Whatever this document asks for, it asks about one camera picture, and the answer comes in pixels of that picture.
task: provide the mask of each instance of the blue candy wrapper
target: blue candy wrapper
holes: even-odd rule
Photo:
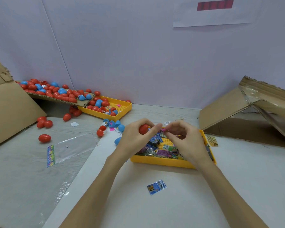
[[[150,193],[150,195],[155,194],[156,192],[159,192],[165,188],[167,188],[166,184],[163,182],[163,180],[159,180],[151,185],[147,186],[148,191]]]

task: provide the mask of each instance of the white paper sheet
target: white paper sheet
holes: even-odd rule
[[[262,0],[233,0],[232,7],[225,8],[226,2],[219,1],[224,0],[175,0],[173,27],[252,23],[262,3]],[[201,4],[198,5],[201,2],[204,9],[205,2],[211,2],[207,3],[209,10],[201,10]]]

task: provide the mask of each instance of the red rectangle on paper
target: red rectangle on paper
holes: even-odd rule
[[[224,1],[219,1],[218,9],[224,9],[224,8],[225,8],[225,0]]]
[[[231,9],[234,0],[206,1],[199,2],[197,11],[215,10],[215,9]]]
[[[218,1],[212,1],[210,3],[210,9],[217,9],[218,8]]]
[[[227,0],[224,9],[231,9],[233,5],[233,0]]]
[[[203,7],[203,10],[209,10],[209,7],[210,7],[210,2],[204,2],[204,7]]]

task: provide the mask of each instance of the yellow tray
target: yellow tray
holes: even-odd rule
[[[114,98],[108,98],[108,97],[104,97],[104,96],[99,96],[99,97],[101,99],[103,99],[103,98],[108,99],[108,101],[110,103],[110,108],[115,107],[116,110],[118,110],[118,114],[116,116],[111,116],[111,115],[104,114],[101,112],[97,112],[95,110],[87,109],[87,108],[84,108],[81,106],[78,106],[78,109],[81,110],[82,112],[86,113],[86,114],[91,114],[93,116],[103,118],[103,119],[109,119],[110,121],[113,120],[114,122],[121,119],[126,113],[128,113],[132,109],[132,103],[129,103],[127,101],[121,101],[121,100],[117,100]]]
[[[204,138],[204,144],[208,145],[207,139],[205,137],[204,131],[199,130],[202,137]],[[173,145],[173,143],[169,139],[164,139],[164,143],[169,143],[169,145]],[[214,158],[214,155],[212,153],[212,150],[210,149],[210,152],[213,157],[213,163],[216,164],[216,160]],[[139,162],[139,163],[147,163],[147,164],[156,164],[156,165],[163,165],[163,166],[176,166],[176,167],[183,167],[183,168],[191,168],[195,169],[194,165],[192,165],[189,161],[185,160],[178,160],[178,159],[172,159],[172,158],[162,158],[162,157],[146,157],[146,156],[140,156],[140,155],[134,155],[130,159],[132,162]]]

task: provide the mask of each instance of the person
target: person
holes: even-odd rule
[[[141,135],[138,129],[143,124],[148,124],[151,129]],[[141,119],[127,125],[115,151],[106,159],[99,175],[62,222],[60,228],[99,227],[107,197],[119,169],[161,128],[161,123],[154,125],[148,119]],[[179,153],[203,175],[231,228],[268,228],[212,162],[196,127],[180,120],[169,123],[165,129],[169,130],[165,135],[175,144]]]

